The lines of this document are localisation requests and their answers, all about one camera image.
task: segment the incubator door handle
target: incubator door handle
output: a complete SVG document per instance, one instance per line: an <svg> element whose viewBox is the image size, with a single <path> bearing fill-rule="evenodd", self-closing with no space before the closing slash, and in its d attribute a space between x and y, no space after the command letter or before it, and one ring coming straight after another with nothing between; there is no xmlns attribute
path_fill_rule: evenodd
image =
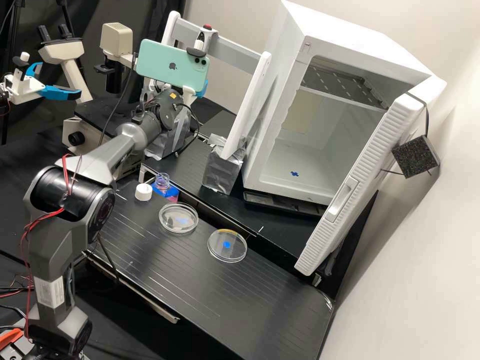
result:
<svg viewBox="0 0 480 360"><path fill-rule="evenodd" d="M333 223L344 208L350 196L353 194L359 182L353 177L348 176L346 181L341 185L340 190L330 203L330 206L323 214L323 217L329 222Z"/></svg>

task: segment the white bottle cap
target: white bottle cap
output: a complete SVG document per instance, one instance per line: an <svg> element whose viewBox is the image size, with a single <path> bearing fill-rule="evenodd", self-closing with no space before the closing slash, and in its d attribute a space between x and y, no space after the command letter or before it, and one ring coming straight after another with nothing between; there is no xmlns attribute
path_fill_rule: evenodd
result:
<svg viewBox="0 0 480 360"><path fill-rule="evenodd" d="M195 43L193 44L193 47L197 50L203 50L204 49L204 42L202 40L195 40Z"/></svg>
<svg viewBox="0 0 480 360"><path fill-rule="evenodd" d="M146 183L141 183L136 186L135 198L140 201L148 201L152 198L152 186Z"/></svg>
<svg viewBox="0 0 480 360"><path fill-rule="evenodd" d="M30 59L30 54L28 52L22 51L20 54L20 60L28 61Z"/></svg>

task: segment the microscope focus knob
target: microscope focus knob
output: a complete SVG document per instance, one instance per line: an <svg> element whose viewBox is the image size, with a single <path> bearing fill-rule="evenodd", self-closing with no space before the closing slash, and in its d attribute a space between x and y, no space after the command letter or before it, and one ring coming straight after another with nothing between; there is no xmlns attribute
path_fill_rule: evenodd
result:
<svg viewBox="0 0 480 360"><path fill-rule="evenodd" d="M79 146L85 143L85 135L81 131L72 132L68 135L68 142L72 146Z"/></svg>
<svg viewBox="0 0 480 360"><path fill-rule="evenodd" d="M27 62L30 59L30 54L28 52L22 51L20 54L20 60Z"/></svg>

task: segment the red wire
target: red wire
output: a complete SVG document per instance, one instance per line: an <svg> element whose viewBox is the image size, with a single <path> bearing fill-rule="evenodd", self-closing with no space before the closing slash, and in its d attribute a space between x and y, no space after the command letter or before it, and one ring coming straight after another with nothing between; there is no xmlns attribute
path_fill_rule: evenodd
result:
<svg viewBox="0 0 480 360"><path fill-rule="evenodd" d="M69 173L68 173L68 170L67 170L67 157L68 156L70 156L70 154L65 154L61 157L61 164L62 164L62 168L63 168L63 179L65 180L65 188L66 188L66 191L68 192L68 194L71 195L72 190L69 189ZM56 211L49 212L49 213L45 214L44 216L39 217L38 219L28 223L27 225L25 225L25 227L24 227L25 232L23 233L23 235L21 236L21 239L20 239L20 255L21 255L21 258L23 259L23 263L25 264L25 268L28 270L28 288L27 288L27 294L26 294L26 312L25 312L26 316L25 316L25 327L24 327L24 334L25 334L25 337L27 339L29 338L29 311L30 311L30 298L31 298L31 290L32 290L32 287L30 286L30 284L34 283L34 279L32 277L32 270L30 269L30 267L27 263L27 258L24 255L23 242L24 242L25 238L27 237L27 235L29 234L29 232L31 232L41 221L53 218L53 217L57 216L58 214L61 214L64 210L65 209L63 207L61 207ZM10 294L5 294L5 295L11 296L11 295L18 294L19 292L20 291L12 292Z"/></svg>
<svg viewBox="0 0 480 360"><path fill-rule="evenodd" d="M72 191L69 189L69 173L67 170L67 157L70 156L70 154L65 154L61 157L61 165L63 167L63 178L65 179L65 186L66 186L66 191L68 191L68 194L70 195Z"/></svg>
<svg viewBox="0 0 480 360"><path fill-rule="evenodd" d="M9 293L0 295L0 299L1 299L1 298L8 298L9 296L16 295L16 294L21 293L21 292L22 292L22 290L17 290L17 291L14 291L14 292L9 292Z"/></svg>

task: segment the blue clip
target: blue clip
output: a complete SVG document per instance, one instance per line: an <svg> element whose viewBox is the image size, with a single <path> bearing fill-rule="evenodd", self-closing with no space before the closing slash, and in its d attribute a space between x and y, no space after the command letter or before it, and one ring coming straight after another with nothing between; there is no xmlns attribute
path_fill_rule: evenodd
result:
<svg viewBox="0 0 480 360"><path fill-rule="evenodd" d="M35 68L38 66L42 66L44 63L43 62L34 62L32 65L28 67L28 69L25 71L25 75L34 78L36 73L35 73Z"/></svg>
<svg viewBox="0 0 480 360"><path fill-rule="evenodd" d="M55 85L45 85L45 88L38 91L45 99L49 100L77 100L82 95L80 89L70 89Z"/></svg>
<svg viewBox="0 0 480 360"><path fill-rule="evenodd" d="M36 72L37 66L42 66L43 62L34 62L25 71L25 75L35 78L40 72ZM45 88L37 91L40 96L49 100L77 100L82 95L82 90L72 89L57 85L45 85Z"/></svg>
<svg viewBox="0 0 480 360"><path fill-rule="evenodd" d="M208 86L208 85L209 85L209 80L206 79L206 80L205 80L205 85L203 86L203 89L202 89L201 91L197 91L197 92L195 93L195 96L196 96L197 98L199 98L199 99L200 99L200 98L203 98L204 95L205 95L205 93L207 92L207 86Z"/></svg>

